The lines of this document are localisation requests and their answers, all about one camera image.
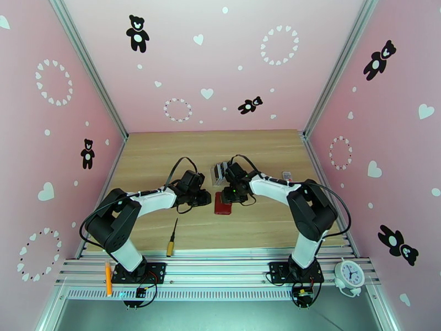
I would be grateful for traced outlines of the small circuit board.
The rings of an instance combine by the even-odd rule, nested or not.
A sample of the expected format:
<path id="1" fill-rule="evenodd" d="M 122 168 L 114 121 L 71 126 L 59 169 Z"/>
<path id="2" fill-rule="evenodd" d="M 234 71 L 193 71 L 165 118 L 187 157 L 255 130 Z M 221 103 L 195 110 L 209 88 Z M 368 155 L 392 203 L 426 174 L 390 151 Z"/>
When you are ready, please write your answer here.
<path id="1" fill-rule="evenodd" d="M 294 284 L 291 288 L 292 302 L 298 308 L 309 308 L 313 304 L 314 297 L 312 286 L 297 286 L 297 284 Z"/>
<path id="2" fill-rule="evenodd" d="M 145 287 L 138 287 L 134 291 L 126 291 L 122 295 L 122 301 L 127 310 L 137 310 L 144 307 L 146 304 L 146 293 Z"/>

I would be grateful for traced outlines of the aluminium table side rail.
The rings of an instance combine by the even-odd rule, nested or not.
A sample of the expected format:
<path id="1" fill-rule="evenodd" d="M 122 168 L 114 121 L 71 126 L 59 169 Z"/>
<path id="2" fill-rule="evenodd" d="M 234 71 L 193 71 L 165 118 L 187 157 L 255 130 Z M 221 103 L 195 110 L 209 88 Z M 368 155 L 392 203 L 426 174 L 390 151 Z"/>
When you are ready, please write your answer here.
<path id="1" fill-rule="evenodd" d="M 110 186 L 110 184 L 112 182 L 112 179 L 113 179 L 114 174 L 115 174 L 116 167 L 117 167 L 118 162 L 119 162 L 119 160 L 121 158 L 121 155 L 123 153 L 123 150 L 124 150 L 124 147 L 125 147 L 125 144 L 126 144 L 127 140 L 128 140 L 127 137 L 123 138 L 122 143 L 121 143 L 121 145 L 118 148 L 115 160 L 114 160 L 114 162 L 113 162 L 113 164 L 112 164 L 112 166 L 111 166 L 111 168 L 110 168 L 110 170 L 109 170 L 109 172 L 107 174 L 104 186 L 103 186 L 102 191 L 100 192 L 98 200 L 97 200 L 97 202 L 95 204 L 95 208 L 96 209 L 97 209 L 98 205 L 103 201 L 103 199 L 105 198 L 105 196 L 107 194 L 107 189 L 108 189 L 108 187 Z M 79 226 L 80 244 L 79 244 L 79 247 L 77 248 L 76 255 L 75 255 L 74 259 L 81 258 L 82 254 L 83 254 L 83 250 L 85 250 L 85 248 L 87 248 L 87 244 L 88 244 L 87 240 L 89 239 L 88 238 L 89 234 L 86 233 L 84 226 L 85 226 L 85 223 L 86 223 L 88 217 L 89 217 L 89 215 L 86 216 L 86 218 L 83 220 L 82 224 Z"/>
<path id="2" fill-rule="evenodd" d="M 356 247 L 355 242 L 353 241 L 352 234 L 350 232 L 350 229 L 352 228 L 353 218 L 352 214 L 347 206 L 347 204 L 344 202 L 341 196 L 337 194 L 331 187 L 330 183 L 328 181 L 328 178 L 325 176 L 325 172 L 322 168 L 322 165 L 318 159 L 318 156 L 313 148 L 313 145 L 311 143 L 310 138 L 308 138 L 306 135 L 304 135 L 304 132 L 299 133 L 300 138 L 302 139 L 302 142 L 305 146 L 306 152 L 309 156 L 309 159 L 312 163 L 313 169 L 317 175 L 318 178 L 318 184 L 324 188 L 325 194 L 330 197 L 331 204 L 335 207 L 337 210 L 337 220 L 336 220 L 336 226 L 338 227 L 338 231 L 335 233 L 328 233 L 325 239 L 328 241 L 330 239 L 341 237 L 342 239 L 347 241 L 347 245 L 352 249 L 352 253 L 355 257 L 360 257 L 360 252 L 358 248 Z"/>

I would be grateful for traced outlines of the left small circuit board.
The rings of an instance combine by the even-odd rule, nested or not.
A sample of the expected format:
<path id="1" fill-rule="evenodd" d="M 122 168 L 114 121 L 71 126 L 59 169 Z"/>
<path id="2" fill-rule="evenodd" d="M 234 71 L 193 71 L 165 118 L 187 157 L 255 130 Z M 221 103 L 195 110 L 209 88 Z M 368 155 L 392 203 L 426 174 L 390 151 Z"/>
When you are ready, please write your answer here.
<path id="1" fill-rule="evenodd" d="M 144 307 L 146 304 L 146 293 L 145 287 L 138 287 L 134 291 L 126 291 L 122 295 L 122 301 L 127 310 L 137 310 Z"/>

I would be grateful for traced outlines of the clear acrylic card stand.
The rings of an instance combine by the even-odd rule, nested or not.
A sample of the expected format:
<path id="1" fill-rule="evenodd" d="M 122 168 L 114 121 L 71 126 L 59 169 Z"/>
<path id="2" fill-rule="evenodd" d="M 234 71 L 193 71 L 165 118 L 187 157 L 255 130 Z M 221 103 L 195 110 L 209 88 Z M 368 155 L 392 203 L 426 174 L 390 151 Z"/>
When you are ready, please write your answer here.
<path id="1" fill-rule="evenodd" d="M 213 186 L 225 186 L 228 184 L 225 171 L 228 168 L 228 162 L 222 161 L 211 167 L 211 179 Z"/>

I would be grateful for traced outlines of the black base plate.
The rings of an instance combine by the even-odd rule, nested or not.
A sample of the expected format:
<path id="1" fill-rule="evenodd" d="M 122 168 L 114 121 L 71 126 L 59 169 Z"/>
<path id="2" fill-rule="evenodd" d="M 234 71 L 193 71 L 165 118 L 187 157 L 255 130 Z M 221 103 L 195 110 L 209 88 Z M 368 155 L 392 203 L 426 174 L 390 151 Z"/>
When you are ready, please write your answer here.
<path id="1" fill-rule="evenodd" d="M 307 284 L 323 283 L 324 275 L 317 260 L 303 269 L 292 262 L 270 262 L 269 264 L 270 281 L 275 285 L 281 284 Z"/>
<path id="2" fill-rule="evenodd" d="M 134 271 L 128 271 L 121 263 L 116 264 L 111 282 L 112 284 L 162 284 L 166 271 L 166 263 L 152 263 L 142 261 Z"/>

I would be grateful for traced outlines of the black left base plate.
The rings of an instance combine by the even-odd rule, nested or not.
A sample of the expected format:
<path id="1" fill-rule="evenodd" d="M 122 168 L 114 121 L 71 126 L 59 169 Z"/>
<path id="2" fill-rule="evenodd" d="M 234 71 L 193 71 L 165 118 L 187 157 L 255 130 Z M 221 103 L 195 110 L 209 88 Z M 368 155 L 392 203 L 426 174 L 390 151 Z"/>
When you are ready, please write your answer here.
<path id="1" fill-rule="evenodd" d="M 162 284 L 166 271 L 166 263 L 152 263 L 142 261 L 134 271 L 128 271 L 121 263 L 116 264 L 111 282 L 112 284 Z"/>

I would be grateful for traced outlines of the red card holder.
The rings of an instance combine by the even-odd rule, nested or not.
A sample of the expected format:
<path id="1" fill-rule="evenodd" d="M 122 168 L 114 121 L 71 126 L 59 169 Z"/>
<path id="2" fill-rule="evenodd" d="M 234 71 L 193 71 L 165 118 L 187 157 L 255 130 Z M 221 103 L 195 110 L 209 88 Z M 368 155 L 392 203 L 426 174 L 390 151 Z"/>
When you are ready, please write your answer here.
<path id="1" fill-rule="evenodd" d="M 222 193 L 216 192 L 214 202 L 214 213 L 216 215 L 230 215 L 232 212 L 232 204 L 224 203 L 222 200 Z"/>

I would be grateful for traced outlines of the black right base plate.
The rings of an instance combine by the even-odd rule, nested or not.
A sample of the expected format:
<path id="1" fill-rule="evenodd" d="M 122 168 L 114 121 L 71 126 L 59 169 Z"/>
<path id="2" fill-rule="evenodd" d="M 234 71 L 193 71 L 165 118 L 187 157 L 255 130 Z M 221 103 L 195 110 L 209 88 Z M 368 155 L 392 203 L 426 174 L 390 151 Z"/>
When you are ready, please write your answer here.
<path id="1" fill-rule="evenodd" d="M 324 275 L 317 260 L 303 269 L 292 262 L 270 262 L 269 264 L 270 281 L 275 285 L 281 284 L 307 284 L 323 283 Z"/>

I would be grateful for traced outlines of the white alarm clock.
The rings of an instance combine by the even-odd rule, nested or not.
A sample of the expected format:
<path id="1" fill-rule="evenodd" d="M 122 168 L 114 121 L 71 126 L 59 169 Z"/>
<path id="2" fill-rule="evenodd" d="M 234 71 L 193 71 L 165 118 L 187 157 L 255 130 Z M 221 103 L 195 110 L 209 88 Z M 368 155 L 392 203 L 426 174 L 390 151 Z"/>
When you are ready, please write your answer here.
<path id="1" fill-rule="evenodd" d="M 356 262 L 341 259 L 334 268 L 334 283 L 340 293 L 349 298 L 360 296 L 365 284 L 365 274 Z"/>

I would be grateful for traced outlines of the right small circuit board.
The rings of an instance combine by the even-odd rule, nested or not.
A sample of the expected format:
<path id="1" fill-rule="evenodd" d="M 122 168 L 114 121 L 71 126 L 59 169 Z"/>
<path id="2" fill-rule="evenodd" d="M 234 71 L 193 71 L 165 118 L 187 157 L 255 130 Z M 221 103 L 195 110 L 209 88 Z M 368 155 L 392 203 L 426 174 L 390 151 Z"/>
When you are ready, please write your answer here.
<path id="1" fill-rule="evenodd" d="M 313 304 L 314 297 L 312 286 L 297 286 L 297 284 L 294 284 L 291 288 L 292 302 L 298 308 L 309 308 Z"/>

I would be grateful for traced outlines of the aluminium rail platform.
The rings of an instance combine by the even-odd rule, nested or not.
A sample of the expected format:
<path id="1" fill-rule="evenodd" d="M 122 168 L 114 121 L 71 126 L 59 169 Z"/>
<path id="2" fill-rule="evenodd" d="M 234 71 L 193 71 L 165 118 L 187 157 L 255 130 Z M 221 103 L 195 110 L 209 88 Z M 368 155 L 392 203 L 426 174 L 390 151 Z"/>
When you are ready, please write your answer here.
<path id="1" fill-rule="evenodd" d="M 105 261 L 115 262 L 96 251 L 62 262 L 55 286 L 63 298 L 122 301 L 126 291 L 145 287 L 149 301 L 289 301 L 292 284 L 270 281 L 269 263 L 284 262 L 285 249 L 178 250 L 167 258 L 149 252 L 147 262 L 166 263 L 162 284 L 112 284 L 106 296 Z"/>

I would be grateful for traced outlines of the aluminium frame post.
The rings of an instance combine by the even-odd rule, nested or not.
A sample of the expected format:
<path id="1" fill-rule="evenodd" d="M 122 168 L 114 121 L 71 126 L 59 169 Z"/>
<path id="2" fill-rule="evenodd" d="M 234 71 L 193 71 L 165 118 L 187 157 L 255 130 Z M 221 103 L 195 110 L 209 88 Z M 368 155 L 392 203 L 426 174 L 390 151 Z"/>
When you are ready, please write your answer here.
<path id="1" fill-rule="evenodd" d="M 354 23 L 349 31 L 348 37 L 330 73 L 330 76 L 324 85 L 324 88 L 316 102 L 304 130 L 301 132 L 301 137 L 305 142 L 310 140 L 315 126 L 320 120 L 321 115 L 323 114 L 335 88 L 337 87 L 338 82 L 354 50 L 356 49 L 357 44 L 362 37 L 365 27 L 367 26 L 378 2 L 379 0 L 363 0 Z"/>
<path id="2" fill-rule="evenodd" d="M 64 32 L 67 34 L 78 58 L 82 62 L 82 65 L 92 81 L 101 101 L 103 102 L 108 114 L 113 120 L 114 124 L 119 130 L 119 133 L 123 139 L 123 142 L 128 140 L 129 134 L 121 121 L 121 118 L 113 104 L 108 91 L 106 90 L 104 83 L 99 75 L 98 70 L 93 62 L 90 53 L 88 52 L 83 39 L 71 17 L 68 8 L 64 0 L 49 0 L 51 7 L 53 8 L 56 16 L 58 17 Z"/>

